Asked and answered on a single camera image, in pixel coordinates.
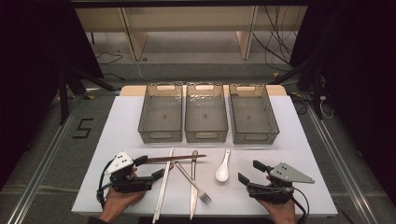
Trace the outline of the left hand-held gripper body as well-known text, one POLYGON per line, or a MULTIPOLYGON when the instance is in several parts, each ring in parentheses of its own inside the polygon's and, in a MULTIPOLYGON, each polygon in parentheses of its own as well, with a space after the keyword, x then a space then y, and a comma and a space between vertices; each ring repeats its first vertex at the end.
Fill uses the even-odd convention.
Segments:
POLYGON ((109 176, 108 184, 117 192, 130 193, 151 190, 154 179, 152 176, 136 177, 133 175, 134 160, 125 151, 121 151, 109 163, 104 171, 109 176))

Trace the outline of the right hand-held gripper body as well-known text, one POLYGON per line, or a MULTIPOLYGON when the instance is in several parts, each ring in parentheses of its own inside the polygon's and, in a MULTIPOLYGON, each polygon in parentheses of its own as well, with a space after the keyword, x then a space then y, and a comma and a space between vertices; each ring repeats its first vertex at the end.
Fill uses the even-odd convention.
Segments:
POLYGON ((275 167, 267 166, 267 171, 265 173, 269 176, 269 185, 264 186, 250 182, 246 188, 251 198, 268 203, 286 203, 295 190, 293 186, 294 182, 307 184, 315 183, 312 177, 303 174, 285 162, 281 162, 275 167))

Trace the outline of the brown wooden chopstick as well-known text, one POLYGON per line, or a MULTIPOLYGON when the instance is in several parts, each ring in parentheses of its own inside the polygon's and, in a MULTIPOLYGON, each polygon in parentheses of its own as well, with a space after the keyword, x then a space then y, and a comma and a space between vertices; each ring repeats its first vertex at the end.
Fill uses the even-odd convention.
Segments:
POLYGON ((147 163, 154 163, 160 161, 176 161, 176 160, 186 160, 186 159, 194 159, 199 158, 201 156, 178 156, 178 157, 163 157, 163 158, 150 158, 147 163))
POLYGON ((149 158, 147 162, 150 163, 150 162, 159 162, 159 161, 176 161, 176 160, 203 158, 203 157, 206 157, 206 155, 198 154, 198 155, 187 155, 187 156, 160 157, 160 158, 149 158))

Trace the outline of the white ceramic spoon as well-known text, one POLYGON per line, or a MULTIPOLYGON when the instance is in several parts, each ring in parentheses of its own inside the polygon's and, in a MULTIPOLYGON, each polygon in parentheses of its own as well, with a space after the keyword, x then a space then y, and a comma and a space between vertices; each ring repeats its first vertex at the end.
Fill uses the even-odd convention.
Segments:
POLYGON ((215 173, 215 178, 219 182, 225 182, 229 178, 229 167, 228 162, 231 155, 231 150, 226 149, 224 152, 224 157, 222 163, 220 164, 218 170, 215 173))

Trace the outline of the metal fork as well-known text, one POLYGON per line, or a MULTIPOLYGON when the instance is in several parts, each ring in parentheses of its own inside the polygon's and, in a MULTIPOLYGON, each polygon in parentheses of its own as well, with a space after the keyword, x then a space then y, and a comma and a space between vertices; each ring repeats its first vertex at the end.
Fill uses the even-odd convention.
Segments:
POLYGON ((205 204, 211 204, 212 200, 209 195, 202 189, 200 189, 194 180, 188 175, 187 171, 182 167, 182 165, 176 161, 175 162, 176 168, 187 178, 187 180, 193 185, 193 187, 197 190, 197 195, 199 199, 204 202, 205 204))

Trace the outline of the metal table knife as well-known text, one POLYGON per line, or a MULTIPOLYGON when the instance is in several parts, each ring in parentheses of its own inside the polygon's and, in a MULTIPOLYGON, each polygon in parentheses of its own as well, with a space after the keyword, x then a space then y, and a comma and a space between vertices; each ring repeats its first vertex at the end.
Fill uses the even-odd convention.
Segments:
MULTIPOLYGON (((191 179, 195 180, 195 170, 196 170, 196 155, 198 154, 197 150, 192 152, 193 158, 191 159, 191 179)), ((190 196, 190 219, 193 219, 196 204, 197 204, 198 192, 195 186, 191 186, 191 196, 190 196)))

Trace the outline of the smoky transparent plastic bin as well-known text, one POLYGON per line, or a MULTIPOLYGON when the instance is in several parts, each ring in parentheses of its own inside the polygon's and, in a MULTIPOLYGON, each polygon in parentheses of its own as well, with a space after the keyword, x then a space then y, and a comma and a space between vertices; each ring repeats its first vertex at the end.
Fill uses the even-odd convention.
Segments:
POLYGON ((188 83, 185 134, 188 143, 223 143, 228 133, 227 110, 221 83, 188 83))
POLYGON ((181 82, 149 83, 138 125, 145 144, 182 141, 181 82))
POLYGON ((233 142, 237 145, 272 145, 279 128, 266 86, 262 83, 231 84, 229 93, 233 142))

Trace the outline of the person's right hand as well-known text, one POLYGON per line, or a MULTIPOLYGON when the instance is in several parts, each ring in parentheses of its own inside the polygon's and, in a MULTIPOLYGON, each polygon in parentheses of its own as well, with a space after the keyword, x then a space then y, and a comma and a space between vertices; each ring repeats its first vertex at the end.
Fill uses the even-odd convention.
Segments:
POLYGON ((273 204, 262 200, 258 200, 258 203, 268 211, 275 224, 297 224, 295 205, 292 200, 284 204, 273 204))

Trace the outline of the person's left hand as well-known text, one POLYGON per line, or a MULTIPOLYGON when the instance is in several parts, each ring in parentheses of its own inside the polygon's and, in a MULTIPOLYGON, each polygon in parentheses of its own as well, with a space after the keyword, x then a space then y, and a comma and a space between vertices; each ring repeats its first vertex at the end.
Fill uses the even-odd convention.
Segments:
POLYGON ((109 188, 99 219, 105 223, 114 223, 131 204, 141 201, 145 194, 145 191, 121 193, 109 188))

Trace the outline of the light wooden table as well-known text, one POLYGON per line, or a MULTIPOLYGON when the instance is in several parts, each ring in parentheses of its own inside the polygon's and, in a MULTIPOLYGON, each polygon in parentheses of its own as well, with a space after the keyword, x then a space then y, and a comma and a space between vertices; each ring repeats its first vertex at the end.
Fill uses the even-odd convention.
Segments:
MULTIPOLYGON (((124 86, 120 90, 120 96, 144 96, 146 93, 146 85, 129 85, 124 86)), ((266 85, 269 96, 286 96, 287 92, 281 85, 266 85)))

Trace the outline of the black metal stand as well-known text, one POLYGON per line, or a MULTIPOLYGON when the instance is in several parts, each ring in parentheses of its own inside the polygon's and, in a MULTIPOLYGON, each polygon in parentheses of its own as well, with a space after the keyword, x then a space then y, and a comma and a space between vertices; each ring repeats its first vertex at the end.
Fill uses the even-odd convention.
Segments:
POLYGON ((82 84, 81 80, 87 79, 93 84, 96 84, 99 87, 107 91, 119 91, 120 88, 113 87, 103 80, 100 80, 97 77, 91 76, 89 73, 78 69, 76 67, 66 67, 64 68, 58 76, 59 81, 59 96, 61 102, 61 121, 60 124, 64 124, 69 115, 69 106, 67 100, 67 89, 69 88, 75 95, 80 96, 83 95, 87 89, 82 84))
POLYGON ((284 81, 300 74, 300 78, 297 83, 299 91, 313 90, 313 107, 314 111, 319 119, 323 119, 322 112, 320 109, 320 96, 321 96, 321 65, 315 58, 309 57, 300 65, 287 72, 284 76, 276 78, 270 82, 270 85, 279 85, 284 81))

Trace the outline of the black curtain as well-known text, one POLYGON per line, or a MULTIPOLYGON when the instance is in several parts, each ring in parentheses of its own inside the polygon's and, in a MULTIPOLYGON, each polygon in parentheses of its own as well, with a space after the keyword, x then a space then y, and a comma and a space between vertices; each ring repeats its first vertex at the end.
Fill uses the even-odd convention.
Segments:
POLYGON ((0 0, 0 189, 69 67, 102 75, 70 0, 0 0))
POLYGON ((310 0, 291 59, 307 59, 328 35, 325 90, 357 149, 396 205, 396 0, 310 0))

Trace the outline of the beige wooden desk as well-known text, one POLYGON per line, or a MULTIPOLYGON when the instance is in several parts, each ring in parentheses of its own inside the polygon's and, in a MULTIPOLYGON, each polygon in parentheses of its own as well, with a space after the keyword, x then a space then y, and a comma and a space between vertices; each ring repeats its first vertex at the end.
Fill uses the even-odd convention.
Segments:
POLYGON ((131 57, 141 58, 150 32, 233 31, 241 57, 249 57, 255 31, 297 32, 306 6, 79 8, 87 33, 123 33, 131 57))

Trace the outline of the black overhead bar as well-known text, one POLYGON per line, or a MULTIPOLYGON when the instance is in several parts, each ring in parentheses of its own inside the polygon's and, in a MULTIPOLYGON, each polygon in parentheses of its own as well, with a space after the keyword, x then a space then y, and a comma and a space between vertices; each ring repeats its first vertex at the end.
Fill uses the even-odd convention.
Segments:
POLYGON ((74 7, 309 6, 316 0, 70 0, 74 7))

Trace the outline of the metal floor rail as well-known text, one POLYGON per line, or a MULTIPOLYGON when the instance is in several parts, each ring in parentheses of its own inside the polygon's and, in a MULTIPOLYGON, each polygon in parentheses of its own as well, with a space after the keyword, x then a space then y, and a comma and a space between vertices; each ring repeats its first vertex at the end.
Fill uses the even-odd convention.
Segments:
POLYGON ((7 218, 7 224, 22 224, 36 194, 38 193, 40 185, 53 163, 62 141, 64 140, 65 134, 70 127, 70 123, 75 116, 76 110, 83 99, 84 96, 75 96, 71 101, 68 115, 65 120, 57 126, 56 133, 51 138, 40 163, 35 169, 35 172, 31 175, 29 183, 21 190, 21 197, 17 200, 10 216, 7 218))
POLYGON ((334 143, 327 127, 324 122, 320 120, 312 107, 307 107, 308 114, 313 121, 320 138, 325 145, 325 148, 335 166, 337 173, 340 175, 341 180, 348 192, 351 201, 353 202, 363 224, 378 224, 374 211, 369 204, 369 201, 364 196, 358 182, 352 176, 346 161, 342 157, 337 145, 334 143))

